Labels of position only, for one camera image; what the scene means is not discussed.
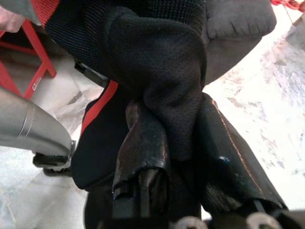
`black knit fabric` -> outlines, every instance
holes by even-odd
[[[143,96],[166,127],[171,158],[190,159],[206,66],[203,0],[122,2],[61,0],[46,30],[77,59]]]

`marble floor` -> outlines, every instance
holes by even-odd
[[[305,24],[292,26],[282,6],[274,11],[276,29],[204,91],[247,140],[288,207],[305,209]],[[5,50],[0,58],[25,90],[39,60]],[[102,88],[74,70],[72,58],[52,61],[57,77],[44,77],[32,101],[77,140],[84,108]],[[82,229],[86,192],[71,178],[44,176],[31,160],[29,151],[0,147],[0,228]]]

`metal tube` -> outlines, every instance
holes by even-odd
[[[0,145],[47,156],[69,156],[71,137],[51,115],[26,99],[0,88]]]

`red stripe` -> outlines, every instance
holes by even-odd
[[[43,27],[45,27],[48,20],[55,12],[60,0],[31,0],[31,3],[38,19]]]
[[[110,81],[110,84],[106,88],[106,91],[86,113],[84,117],[84,121],[82,123],[81,135],[84,132],[84,130],[87,128],[87,126],[89,126],[89,124],[99,115],[103,107],[111,100],[117,89],[118,89],[118,84],[114,81]]]

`red metal frame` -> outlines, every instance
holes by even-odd
[[[54,70],[53,64],[51,63],[42,43],[40,42],[32,24],[30,21],[26,20],[22,25],[22,29],[27,35],[33,49],[20,47],[17,45],[13,45],[6,42],[0,41],[0,46],[17,50],[20,52],[25,52],[27,54],[37,55],[39,56],[42,64],[35,73],[34,77],[32,78],[28,88],[26,89],[23,97],[30,99],[35,92],[41,78],[43,75],[48,71],[52,78],[56,76],[56,71]],[[0,38],[5,32],[0,31]],[[12,80],[11,76],[9,75],[8,71],[5,69],[3,63],[0,61],[0,86],[8,89],[9,91],[21,95],[20,91],[18,90],[17,86],[15,85],[14,81]]]

